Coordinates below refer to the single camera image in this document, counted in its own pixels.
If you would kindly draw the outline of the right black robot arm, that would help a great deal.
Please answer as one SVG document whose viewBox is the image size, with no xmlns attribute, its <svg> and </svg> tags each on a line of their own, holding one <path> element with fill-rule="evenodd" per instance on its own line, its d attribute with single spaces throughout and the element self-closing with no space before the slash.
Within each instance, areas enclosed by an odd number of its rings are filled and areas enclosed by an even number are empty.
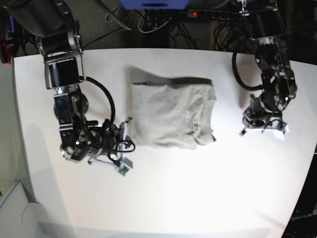
<svg viewBox="0 0 317 238">
<path fill-rule="evenodd" d="M 46 88 L 55 91 L 54 113 L 59 122 L 62 156 L 74 162 L 87 158 L 89 164 L 104 164 L 99 159 L 104 155 L 108 157 L 108 166 L 125 175 L 133 168 L 126 153 L 135 150 L 127 136 L 131 119 L 116 126 L 111 94 L 84 74 L 80 26 L 68 5 L 62 0 L 3 0 L 0 5 L 36 38 L 44 58 Z M 99 87 L 109 101 L 110 117 L 102 124 L 86 119 L 89 103 L 80 89 L 84 81 Z"/>
</svg>

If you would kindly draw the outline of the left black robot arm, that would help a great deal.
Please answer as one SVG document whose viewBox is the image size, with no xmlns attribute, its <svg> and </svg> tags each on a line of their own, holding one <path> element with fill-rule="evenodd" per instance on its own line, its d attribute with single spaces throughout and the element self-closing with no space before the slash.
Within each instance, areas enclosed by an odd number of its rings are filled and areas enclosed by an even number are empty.
<svg viewBox="0 0 317 238">
<path fill-rule="evenodd" d="M 255 60 L 262 83 L 247 86 L 241 80 L 236 57 L 232 70 L 237 83 L 251 96 L 243 112 L 244 132 L 285 133 L 282 113 L 295 98 L 297 85 L 287 57 L 285 27 L 274 0 L 243 0 L 244 16 L 250 38 L 255 44 Z M 128 68 L 133 119 L 131 135 L 141 146 L 195 148 L 215 141 L 211 114 L 216 102 L 210 79 L 196 77 L 164 78 L 139 68 Z"/>
</svg>

